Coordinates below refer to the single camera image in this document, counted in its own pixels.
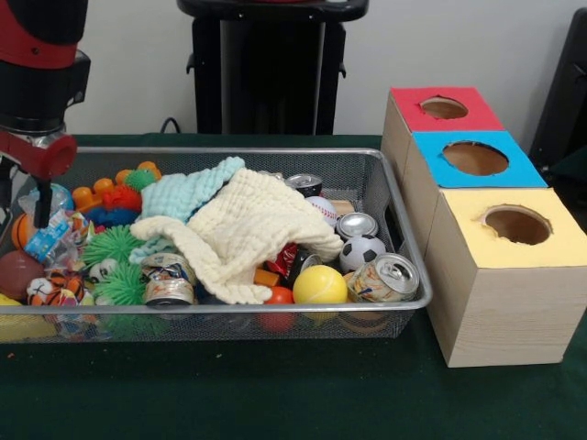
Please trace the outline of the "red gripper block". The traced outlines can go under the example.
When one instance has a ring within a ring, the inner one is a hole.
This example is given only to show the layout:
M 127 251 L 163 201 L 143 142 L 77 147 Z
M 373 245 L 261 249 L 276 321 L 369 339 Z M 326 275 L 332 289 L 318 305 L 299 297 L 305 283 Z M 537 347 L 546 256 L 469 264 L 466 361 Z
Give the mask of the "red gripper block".
M 37 178 L 39 199 L 36 201 L 34 227 L 46 228 L 51 213 L 52 189 L 50 180 L 63 175 L 73 164 L 77 154 L 76 139 L 62 131 L 46 136 L 32 137 L 1 131 L 0 204 L 8 210 L 12 203 L 13 162 L 20 169 Z

